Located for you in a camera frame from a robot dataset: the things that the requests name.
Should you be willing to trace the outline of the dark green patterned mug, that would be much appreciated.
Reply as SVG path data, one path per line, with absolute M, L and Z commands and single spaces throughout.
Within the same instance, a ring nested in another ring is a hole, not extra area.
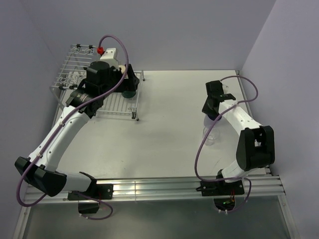
M 122 92 L 122 96 L 126 99 L 131 99 L 136 95 L 136 91 L 124 91 Z

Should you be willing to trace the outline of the cream steel cup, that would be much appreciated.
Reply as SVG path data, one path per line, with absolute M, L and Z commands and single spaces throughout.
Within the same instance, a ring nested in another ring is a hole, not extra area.
M 127 78 L 127 73 L 125 73 L 126 71 L 126 65 L 119 65 L 119 75 L 120 75 L 120 79 L 122 78 L 122 76 L 124 76 L 124 78 Z

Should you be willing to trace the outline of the purple plastic cup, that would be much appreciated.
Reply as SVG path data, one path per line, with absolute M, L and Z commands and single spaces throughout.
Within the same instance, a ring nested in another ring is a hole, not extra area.
M 215 119 L 211 118 L 210 115 L 205 115 L 203 124 L 206 128 L 210 128 L 214 121 Z

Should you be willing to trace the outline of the clear glass cup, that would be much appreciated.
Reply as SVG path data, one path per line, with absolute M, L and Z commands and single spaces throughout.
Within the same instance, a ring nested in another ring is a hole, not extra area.
M 207 132 L 209 131 L 210 127 L 204 127 L 203 129 L 203 139 L 205 138 Z M 207 139 L 205 141 L 205 145 L 210 146 L 217 142 L 220 138 L 220 130 L 217 127 L 213 127 L 209 132 Z

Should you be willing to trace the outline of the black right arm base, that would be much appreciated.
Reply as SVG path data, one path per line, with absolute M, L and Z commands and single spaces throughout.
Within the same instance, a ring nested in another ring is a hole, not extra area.
M 214 199 L 215 206 L 222 211 L 233 210 L 236 204 L 235 196 L 245 193 L 242 181 L 233 183 L 201 181 L 196 191 L 203 197 L 224 196 L 224 198 Z

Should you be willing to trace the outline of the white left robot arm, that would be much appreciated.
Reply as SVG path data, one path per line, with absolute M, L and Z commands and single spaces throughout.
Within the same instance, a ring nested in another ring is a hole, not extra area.
M 50 197 L 67 190 L 79 191 L 86 199 L 95 197 L 95 178 L 83 172 L 60 173 L 57 171 L 59 162 L 76 134 L 96 115 L 108 95 L 135 92 L 138 85 L 139 79 L 131 64 L 122 68 L 106 61 L 92 62 L 45 139 L 28 157 L 15 161 L 23 181 Z

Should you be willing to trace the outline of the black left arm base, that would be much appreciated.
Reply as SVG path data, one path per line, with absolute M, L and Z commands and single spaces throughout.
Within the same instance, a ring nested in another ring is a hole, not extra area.
M 79 172 L 67 180 L 66 189 L 68 201 L 78 202 L 78 212 L 80 216 L 94 220 L 96 214 L 102 206 L 110 209 L 110 213 L 104 218 L 108 218 L 113 213 L 113 207 L 106 201 L 113 197 L 112 183 L 99 183 L 96 178 L 85 173 Z

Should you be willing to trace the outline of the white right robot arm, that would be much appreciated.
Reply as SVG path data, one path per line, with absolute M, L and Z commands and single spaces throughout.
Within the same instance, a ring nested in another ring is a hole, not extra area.
M 207 98 L 202 112 L 216 125 L 225 119 L 239 135 L 235 160 L 219 172 L 216 190 L 227 194 L 233 182 L 242 180 L 249 172 L 269 166 L 275 162 L 274 130 L 269 125 L 255 121 L 221 81 L 205 84 Z

